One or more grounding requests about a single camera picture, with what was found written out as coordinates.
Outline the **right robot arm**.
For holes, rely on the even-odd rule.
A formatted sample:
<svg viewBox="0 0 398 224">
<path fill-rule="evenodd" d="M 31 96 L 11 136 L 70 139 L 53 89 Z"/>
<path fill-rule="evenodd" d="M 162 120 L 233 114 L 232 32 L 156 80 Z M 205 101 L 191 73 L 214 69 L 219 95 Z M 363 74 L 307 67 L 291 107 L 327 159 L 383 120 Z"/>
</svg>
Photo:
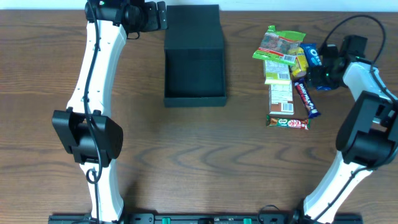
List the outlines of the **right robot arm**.
<svg viewBox="0 0 398 224">
<path fill-rule="evenodd" d="M 333 223 L 354 188 L 397 154 L 397 98 L 386 88 L 374 62 L 364 55 L 367 38 L 348 35 L 342 46 L 323 44 L 322 63 L 310 68 L 310 87 L 346 87 L 355 103 L 336 138 L 334 161 L 302 202 L 298 223 Z"/>
</svg>

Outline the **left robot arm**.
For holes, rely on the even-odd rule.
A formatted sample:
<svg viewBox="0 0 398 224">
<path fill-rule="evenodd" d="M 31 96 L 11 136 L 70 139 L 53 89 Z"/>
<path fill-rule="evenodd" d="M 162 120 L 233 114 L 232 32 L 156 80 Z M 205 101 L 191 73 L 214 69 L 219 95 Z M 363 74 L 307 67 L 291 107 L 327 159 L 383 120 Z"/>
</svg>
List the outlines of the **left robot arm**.
<svg viewBox="0 0 398 224">
<path fill-rule="evenodd" d="M 166 30 L 166 4 L 87 1 L 85 17 L 86 47 L 78 81 L 65 110 L 53 112 L 52 126 L 85 175 L 92 210 L 51 215 L 49 223 L 127 223 L 117 175 L 123 129 L 111 118 L 111 94 L 129 34 Z"/>
</svg>

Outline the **blue Oreo cookie pack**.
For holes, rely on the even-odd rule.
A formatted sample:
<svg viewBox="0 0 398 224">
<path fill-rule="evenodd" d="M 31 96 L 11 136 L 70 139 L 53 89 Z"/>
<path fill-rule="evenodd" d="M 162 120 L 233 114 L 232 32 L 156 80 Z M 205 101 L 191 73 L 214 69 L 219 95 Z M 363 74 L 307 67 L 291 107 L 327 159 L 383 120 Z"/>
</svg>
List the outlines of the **blue Oreo cookie pack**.
<svg viewBox="0 0 398 224">
<path fill-rule="evenodd" d="M 304 51 L 308 63 L 307 84 L 310 87 L 314 87 L 318 91 L 331 90 L 331 87 L 321 80 L 322 62 L 316 48 L 317 45 L 315 43 L 311 44 L 301 43 L 300 46 Z"/>
</svg>

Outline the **green snack mix bag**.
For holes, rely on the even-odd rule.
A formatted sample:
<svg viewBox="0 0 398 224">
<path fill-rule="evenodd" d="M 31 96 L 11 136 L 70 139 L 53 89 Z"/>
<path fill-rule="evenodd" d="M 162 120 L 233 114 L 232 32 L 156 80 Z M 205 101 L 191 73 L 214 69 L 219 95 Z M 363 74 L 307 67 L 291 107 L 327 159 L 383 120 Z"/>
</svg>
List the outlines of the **green snack mix bag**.
<svg viewBox="0 0 398 224">
<path fill-rule="evenodd" d="M 295 51 L 300 47 L 306 33 L 292 30 L 277 30 L 275 26 L 268 26 L 261 40 L 260 46 L 252 57 L 258 60 L 295 65 Z"/>
</svg>

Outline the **black gift box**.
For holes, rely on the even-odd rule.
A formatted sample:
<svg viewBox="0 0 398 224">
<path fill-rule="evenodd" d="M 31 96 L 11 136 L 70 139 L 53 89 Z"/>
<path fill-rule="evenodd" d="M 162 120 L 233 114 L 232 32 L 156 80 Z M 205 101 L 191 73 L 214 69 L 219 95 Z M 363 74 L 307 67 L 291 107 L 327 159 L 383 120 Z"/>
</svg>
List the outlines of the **black gift box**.
<svg viewBox="0 0 398 224">
<path fill-rule="evenodd" d="M 224 35 L 219 5 L 168 6 L 167 19 L 164 106 L 224 106 Z"/>
</svg>

